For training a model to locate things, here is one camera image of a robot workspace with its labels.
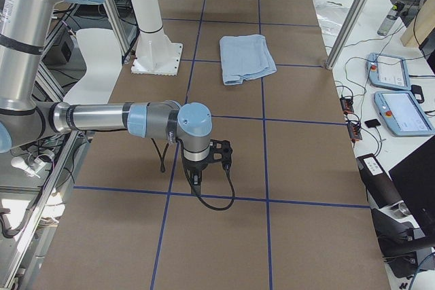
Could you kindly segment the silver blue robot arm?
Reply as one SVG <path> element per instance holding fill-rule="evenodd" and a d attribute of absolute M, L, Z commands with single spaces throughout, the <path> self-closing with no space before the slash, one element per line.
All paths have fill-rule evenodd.
<path fill-rule="evenodd" d="M 202 171 L 213 159 L 211 114 L 203 104 L 70 105 L 33 100 L 54 6 L 63 1 L 102 4 L 105 0 L 5 0 L 1 13 L 1 151 L 73 130 L 127 130 L 138 137 L 180 143 L 186 179 L 192 193 L 199 195 Z"/>

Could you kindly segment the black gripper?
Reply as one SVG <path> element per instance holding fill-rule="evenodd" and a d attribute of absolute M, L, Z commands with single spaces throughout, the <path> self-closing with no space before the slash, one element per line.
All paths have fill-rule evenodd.
<path fill-rule="evenodd" d="M 183 168 L 186 179 L 192 182 L 192 193 L 194 195 L 201 195 L 202 172 L 207 166 L 208 163 L 206 163 L 204 160 L 198 162 L 183 160 Z"/>

